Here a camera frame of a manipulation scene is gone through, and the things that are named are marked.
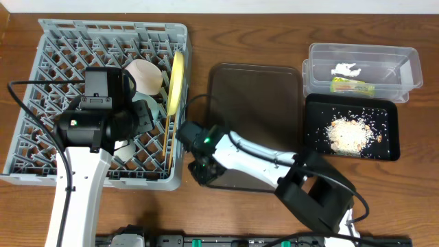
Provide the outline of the white tissue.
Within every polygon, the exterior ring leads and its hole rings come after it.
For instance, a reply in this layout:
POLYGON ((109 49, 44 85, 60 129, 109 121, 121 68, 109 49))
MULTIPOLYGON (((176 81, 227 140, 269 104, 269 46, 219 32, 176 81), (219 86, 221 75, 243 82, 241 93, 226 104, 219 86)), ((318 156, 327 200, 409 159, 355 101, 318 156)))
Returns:
POLYGON ((361 73, 361 69, 355 69, 356 63, 338 63, 331 70, 332 75, 343 75, 346 77, 356 77, 361 73))

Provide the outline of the yellow plate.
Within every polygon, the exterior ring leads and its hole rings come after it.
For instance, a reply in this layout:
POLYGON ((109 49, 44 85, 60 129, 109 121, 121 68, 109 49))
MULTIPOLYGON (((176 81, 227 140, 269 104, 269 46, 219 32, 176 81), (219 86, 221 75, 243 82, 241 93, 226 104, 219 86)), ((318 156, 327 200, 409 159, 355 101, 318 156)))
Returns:
POLYGON ((185 57, 182 52, 177 51, 171 70, 171 79, 169 85, 169 94, 167 100, 167 115, 176 114, 180 102, 182 83, 185 72, 185 57))

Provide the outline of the yellow green snack wrapper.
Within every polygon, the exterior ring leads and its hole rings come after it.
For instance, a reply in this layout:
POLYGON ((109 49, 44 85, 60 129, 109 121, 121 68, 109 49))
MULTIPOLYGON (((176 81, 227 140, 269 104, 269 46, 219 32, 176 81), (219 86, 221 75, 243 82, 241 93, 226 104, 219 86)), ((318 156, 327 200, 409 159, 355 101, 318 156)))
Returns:
POLYGON ((373 97, 375 95, 375 87, 359 80, 334 77, 331 81, 330 92, 359 93, 373 97))

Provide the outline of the dark brown serving tray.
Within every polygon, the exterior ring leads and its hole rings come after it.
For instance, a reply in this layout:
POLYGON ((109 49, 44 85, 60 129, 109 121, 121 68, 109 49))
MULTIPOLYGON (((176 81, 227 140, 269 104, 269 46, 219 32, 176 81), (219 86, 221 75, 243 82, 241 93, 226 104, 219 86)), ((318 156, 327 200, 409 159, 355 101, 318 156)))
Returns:
POLYGON ((289 67, 222 63, 209 73, 205 126, 229 123, 234 136, 272 150, 302 148, 302 78, 289 67))

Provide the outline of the wooden chopstick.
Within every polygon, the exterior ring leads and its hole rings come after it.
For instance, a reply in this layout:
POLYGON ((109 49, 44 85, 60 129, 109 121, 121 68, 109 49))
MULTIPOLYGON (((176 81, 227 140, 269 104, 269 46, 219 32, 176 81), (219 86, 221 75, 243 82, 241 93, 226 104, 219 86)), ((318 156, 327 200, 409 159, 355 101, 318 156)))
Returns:
POLYGON ((165 133, 164 133, 164 143, 163 143, 163 156, 166 157, 167 152, 167 143, 168 143, 168 130, 169 130, 169 119, 171 117, 169 115, 166 116, 166 122, 165 122, 165 133))
POLYGON ((169 118, 169 120, 172 120, 172 123, 173 123, 173 131, 172 131, 172 136, 171 136, 171 149, 170 149, 169 161, 168 161, 168 175, 170 176, 173 155, 174 155, 174 140, 175 140, 175 136, 176 136, 176 123, 175 123, 175 117, 173 115, 168 117, 168 118, 169 118))

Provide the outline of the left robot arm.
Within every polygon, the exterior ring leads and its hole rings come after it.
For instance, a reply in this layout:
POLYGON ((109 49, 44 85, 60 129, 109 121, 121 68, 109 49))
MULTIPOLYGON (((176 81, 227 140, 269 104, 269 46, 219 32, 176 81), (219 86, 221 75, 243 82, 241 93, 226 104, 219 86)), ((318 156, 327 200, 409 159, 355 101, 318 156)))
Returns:
POLYGON ((57 184, 46 246, 94 246, 99 205, 118 141, 154 129, 147 101, 134 101, 129 71, 88 67, 85 92, 59 115, 54 125, 60 144, 57 184))

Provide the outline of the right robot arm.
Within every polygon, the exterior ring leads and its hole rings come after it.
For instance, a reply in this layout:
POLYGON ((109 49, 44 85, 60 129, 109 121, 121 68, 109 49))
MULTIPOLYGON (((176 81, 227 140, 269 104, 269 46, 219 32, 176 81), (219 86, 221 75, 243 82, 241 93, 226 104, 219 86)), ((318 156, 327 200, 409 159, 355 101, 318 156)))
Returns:
POLYGON ((355 186, 313 151, 271 150, 221 126, 185 121, 176 138, 194 160, 188 169, 205 187, 273 193, 306 227, 359 236, 353 222, 355 186))

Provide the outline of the rice and nutshell pile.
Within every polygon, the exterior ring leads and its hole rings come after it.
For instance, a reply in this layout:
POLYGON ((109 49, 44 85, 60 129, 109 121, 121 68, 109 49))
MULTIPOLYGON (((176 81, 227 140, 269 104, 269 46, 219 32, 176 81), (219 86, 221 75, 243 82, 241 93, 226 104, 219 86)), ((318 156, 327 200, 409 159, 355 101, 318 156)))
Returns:
POLYGON ((307 135, 323 154, 388 160, 388 111, 382 108, 330 106, 320 111, 307 135))

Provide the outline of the white cup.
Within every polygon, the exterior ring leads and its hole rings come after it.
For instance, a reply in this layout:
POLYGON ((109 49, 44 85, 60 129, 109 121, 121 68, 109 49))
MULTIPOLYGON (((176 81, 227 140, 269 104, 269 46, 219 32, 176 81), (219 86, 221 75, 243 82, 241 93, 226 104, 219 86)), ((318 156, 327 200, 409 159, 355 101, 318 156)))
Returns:
POLYGON ((122 162, 129 161, 136 152, 136 145, 133 140, 124 140, 115 142, 114 157, 122 162))

